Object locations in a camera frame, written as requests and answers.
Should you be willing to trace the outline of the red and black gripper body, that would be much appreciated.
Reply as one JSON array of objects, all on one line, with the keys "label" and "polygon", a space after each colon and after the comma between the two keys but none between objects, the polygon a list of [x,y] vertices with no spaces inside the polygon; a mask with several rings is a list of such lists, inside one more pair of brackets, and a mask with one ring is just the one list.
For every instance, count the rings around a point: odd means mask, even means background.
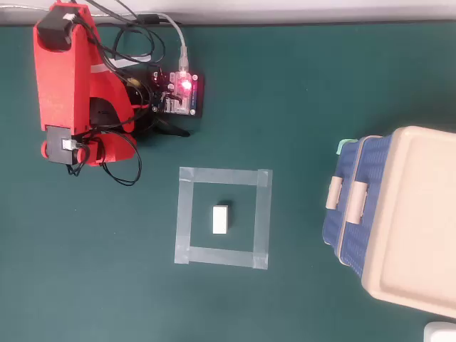
[{"label": "red and black gripper body", "polygon": [[46,140],[42,146],[43,157],[50,162],[74,166],[89,159],[89,147],[81,137],[72,135],[70,128],[46,126]]}]

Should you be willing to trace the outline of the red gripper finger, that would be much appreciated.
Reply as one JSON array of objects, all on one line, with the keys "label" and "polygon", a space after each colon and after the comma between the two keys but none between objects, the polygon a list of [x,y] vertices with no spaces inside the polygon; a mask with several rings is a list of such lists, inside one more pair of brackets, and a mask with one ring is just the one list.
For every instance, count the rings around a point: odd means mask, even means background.
[{"label": "red gripper finger", "polygon": [[102,162],[120,162],[130,160],[134,157],[135,151],[132,145],[136,140],[127,133],[101,133],[97,134],[89,143],[90,157],[89,166],[99,166]]}]

